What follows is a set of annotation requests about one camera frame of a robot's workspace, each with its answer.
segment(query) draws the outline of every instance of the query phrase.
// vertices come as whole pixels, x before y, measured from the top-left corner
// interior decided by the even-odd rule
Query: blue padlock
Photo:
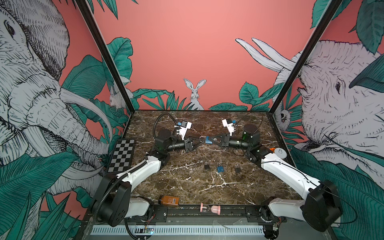
[[[217,164],[217,172],[218,172],[218,173],[224,172],[224,168],[223,168],[223,166],[221,166],[221,163],[218,163],[218,164]]]

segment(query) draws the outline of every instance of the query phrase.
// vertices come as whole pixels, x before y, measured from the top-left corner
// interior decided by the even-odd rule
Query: orange object
[[[169,207],[177,207],[179,205],[179,199],[179,197],[165,195],[159,198],[159,204]]]

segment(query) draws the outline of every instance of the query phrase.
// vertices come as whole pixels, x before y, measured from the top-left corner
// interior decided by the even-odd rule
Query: padlock
[[[207,171],[209,171],[209,169],[210,169],[210,166],[209,166],[208,162],[205,162],[204,163],[204,171],[207,172]]]
[[[236,173],[240,173],[241,172],[241,168],[237,164],[235,165],[235,172]]]
[[[224,172],[224,168],[223,168],[223,166],[221,166],[221,163],[217,164],[217,172],[218,173]]]

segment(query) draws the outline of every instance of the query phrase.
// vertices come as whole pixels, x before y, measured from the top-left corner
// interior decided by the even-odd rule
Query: brown marble surface
[[[143,160],[146,151],[154,144],[152,127],[162,111],[136,111],[125,137],[136,138],[136,147],[132,166]],[[247,113],[239,112],[169,112],[180,122],[184,119],[192,122],[192,128],[186,136],[214,136],[227,132],[221,120],[231,118],[240,120]],[[278,147],[272,126],[265,113],[250,113],[239,123],[242,130],[244,124],[252,123],[261,132],[262,144],[267,147]],[[164,116],[156,127],[173,130],[174,123]],[[242,155],[242,151],[222,149],[216,145],[201,145],[195,152],[171,152],[168,164],[159,172],[151,175],[133,191],[133,196],[145,196],[157,200],[160,195],[180,197],[180,204],[260,204],[270,196],[283,199],[300,199],[300,196],[288,185],[273,174],[250,163]],[[210,165],[210,171],[204,172],[204,162]],[[224,167],[218,174],[217,164]],[[242,172],[235,173],[238,164]]]

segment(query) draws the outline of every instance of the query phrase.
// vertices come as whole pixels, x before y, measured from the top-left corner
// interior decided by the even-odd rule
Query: rabbit ear
[[[200,82],[197,84],[196,89],[201,88],[207,81],[205,79],[200,80]]]
[[[191,90],[193,90],[193,84],[188,79],[184,78],[184,82],[187,85],[187,87]]]

